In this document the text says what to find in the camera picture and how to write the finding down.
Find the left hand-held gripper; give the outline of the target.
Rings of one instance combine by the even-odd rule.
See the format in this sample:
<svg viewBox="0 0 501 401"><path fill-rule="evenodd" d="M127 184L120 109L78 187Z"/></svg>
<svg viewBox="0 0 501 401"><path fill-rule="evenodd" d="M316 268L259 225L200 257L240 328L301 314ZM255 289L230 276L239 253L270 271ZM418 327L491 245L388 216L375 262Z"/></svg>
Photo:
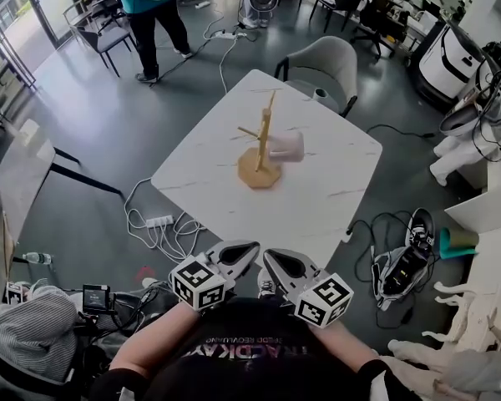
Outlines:
<svg viewBox="0 0 501 401"><path fill-rule="evenodd" d="M184 259L170 273L173 293L195 311L224 302L260 249L257 241L221 241L208 251Z"/></svg>

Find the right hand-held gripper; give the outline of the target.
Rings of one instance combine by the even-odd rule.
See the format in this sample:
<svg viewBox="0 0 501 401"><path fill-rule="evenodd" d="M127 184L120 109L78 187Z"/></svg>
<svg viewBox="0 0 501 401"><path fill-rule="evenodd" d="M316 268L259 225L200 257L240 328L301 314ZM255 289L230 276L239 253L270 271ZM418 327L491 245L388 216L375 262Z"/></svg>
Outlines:
<svg viewBox="0 0 501 401"><path fill-rule="evenodd" d="M348 308L354 291L336 273L329 273L302 253L267 249L263 264L295 317L315 326L327 327Z"/></svg>

